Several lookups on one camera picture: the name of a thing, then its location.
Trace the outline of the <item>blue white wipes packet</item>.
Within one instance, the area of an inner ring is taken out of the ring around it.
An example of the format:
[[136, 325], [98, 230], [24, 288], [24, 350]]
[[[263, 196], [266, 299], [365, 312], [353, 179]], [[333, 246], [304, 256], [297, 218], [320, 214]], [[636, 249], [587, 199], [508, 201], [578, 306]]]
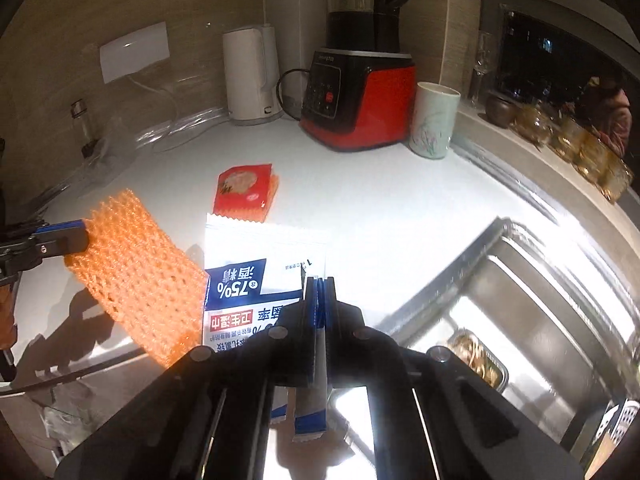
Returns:
[[298, 388], [291, 401], [285, 388], [274, 389], [271, 420], [286, 419], [294, 408], [297, 442], [316, 440], [328, 430], [329, 385], [326, 374], [326, 317], [323, 285], [326, 265], [314, 252], [299, 248], [283, 230], [265, 223], [209, 214], [203, 238], [208, 285], [203, 307], [203, 344], [216, 351], [238, 348], [248, 337], [277, 324], [281, 310], [304, 300], [306, 278], [320, 278], [321, 328], [314, 388]]

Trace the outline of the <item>red snack packet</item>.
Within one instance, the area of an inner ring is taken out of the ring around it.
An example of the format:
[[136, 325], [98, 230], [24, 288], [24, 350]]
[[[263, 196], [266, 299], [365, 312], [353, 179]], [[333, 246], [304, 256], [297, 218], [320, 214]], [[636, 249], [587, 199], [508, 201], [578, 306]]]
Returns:
[[271, 164], [229, 168], [218, 177], [213, 214], [264, 223], [279, 187]]

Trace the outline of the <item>small glass spice bottle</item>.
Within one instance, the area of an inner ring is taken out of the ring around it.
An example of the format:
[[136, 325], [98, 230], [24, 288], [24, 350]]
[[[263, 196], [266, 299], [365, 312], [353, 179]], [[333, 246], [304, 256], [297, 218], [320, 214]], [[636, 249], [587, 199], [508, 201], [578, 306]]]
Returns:
[[87, 104], [83, 99], [72, 103], [70, 116], [73, 119], [73, 129], [79, 140], [81, 154], [85, 158], [89, 158], [96, 150], [100, 136], [96, 132], [96, 128], [93, 127]]

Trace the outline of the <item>food tray in sink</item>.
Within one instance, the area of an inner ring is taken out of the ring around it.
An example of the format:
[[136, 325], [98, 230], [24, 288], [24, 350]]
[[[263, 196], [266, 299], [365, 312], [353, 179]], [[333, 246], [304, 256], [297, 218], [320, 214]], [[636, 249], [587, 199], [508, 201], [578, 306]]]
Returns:
[[508, 369], [480, 338], [470, 330], [460, 328], [447, 340], [447, 346], [486, 384], [503, 393], [509, 382]]

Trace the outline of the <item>stainless steel sink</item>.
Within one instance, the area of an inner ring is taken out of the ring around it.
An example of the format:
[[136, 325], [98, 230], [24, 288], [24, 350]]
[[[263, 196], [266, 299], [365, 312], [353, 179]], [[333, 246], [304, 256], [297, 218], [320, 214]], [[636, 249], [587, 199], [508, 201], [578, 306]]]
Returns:
[[424, 351], [465, 351], [496, 389], [582, 463], [639, 396], [639, 311], [582, 248], [496, 219], [378, 329]]

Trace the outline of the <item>red black blender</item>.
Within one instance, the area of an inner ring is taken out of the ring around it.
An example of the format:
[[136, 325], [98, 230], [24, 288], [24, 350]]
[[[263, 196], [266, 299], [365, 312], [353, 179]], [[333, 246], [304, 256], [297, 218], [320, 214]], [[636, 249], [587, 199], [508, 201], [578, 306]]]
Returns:
[[416, 64], [401, 52], [399, 15], [409, 0], [328, 0], [326, 45], [308, 73], [299, 125], [341, 152], [405, 140]]

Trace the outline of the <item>white electric kettle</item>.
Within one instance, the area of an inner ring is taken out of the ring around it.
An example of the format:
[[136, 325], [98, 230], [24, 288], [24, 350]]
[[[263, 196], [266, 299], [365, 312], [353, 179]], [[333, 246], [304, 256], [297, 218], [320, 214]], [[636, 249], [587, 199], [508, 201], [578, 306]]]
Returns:
[[276, 30], [250, 25], [222, 35], [224, 79], [230, 120], [254, 126], [282, 116], [276, 85], [280, 78]]

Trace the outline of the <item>white floral ceramic cup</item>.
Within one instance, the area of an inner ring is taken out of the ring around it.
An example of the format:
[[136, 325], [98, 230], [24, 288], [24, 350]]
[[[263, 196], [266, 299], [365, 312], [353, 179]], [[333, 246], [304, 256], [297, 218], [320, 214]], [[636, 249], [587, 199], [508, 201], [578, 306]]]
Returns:
[[408, 145], [414, 154], [428, 159], [446, 157], [461, 94], [459, 91], [419, 81], [416, 84]]

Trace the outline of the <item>brown clay teapot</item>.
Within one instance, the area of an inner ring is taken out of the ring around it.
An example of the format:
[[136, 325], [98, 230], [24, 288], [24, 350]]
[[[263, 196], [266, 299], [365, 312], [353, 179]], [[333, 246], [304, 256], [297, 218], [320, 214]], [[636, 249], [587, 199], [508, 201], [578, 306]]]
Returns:
[[485, 114], [488, 122], [506, 129], [518, 114], [518, 106], [498, 94], [489, 93], [485, 103]]

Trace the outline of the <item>glass jar on sill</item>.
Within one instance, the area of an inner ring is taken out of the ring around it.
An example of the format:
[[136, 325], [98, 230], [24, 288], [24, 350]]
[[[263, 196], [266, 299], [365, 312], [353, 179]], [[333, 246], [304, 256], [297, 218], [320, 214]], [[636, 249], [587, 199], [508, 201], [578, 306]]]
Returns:
[[599, 139], [573, 117], [565, 116], [555, 130], [550, 148], [566, 162], [584, 167], [602, 168], [606, 149]]

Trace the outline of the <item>wine glass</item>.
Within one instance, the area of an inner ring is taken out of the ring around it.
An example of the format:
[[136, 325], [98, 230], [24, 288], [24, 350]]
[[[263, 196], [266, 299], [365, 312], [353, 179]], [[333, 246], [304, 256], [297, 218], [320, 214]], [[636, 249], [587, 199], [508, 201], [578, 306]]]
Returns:
[[477, 108], [484, 77], [491, 73], [497, 65], [498, 44], [496, 37], [490, 32], [481, 30], [477, 36], [473, 73], [469, 100], [472, 107]]

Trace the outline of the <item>white wall socket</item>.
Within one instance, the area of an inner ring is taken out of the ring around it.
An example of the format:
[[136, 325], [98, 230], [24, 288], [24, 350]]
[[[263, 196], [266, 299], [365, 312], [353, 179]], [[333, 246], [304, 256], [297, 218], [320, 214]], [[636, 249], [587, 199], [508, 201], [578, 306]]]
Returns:
[[130, 32], [99, 48], [104, 84], [140, 72], [145, 67], [170, 58], [165, 22]]

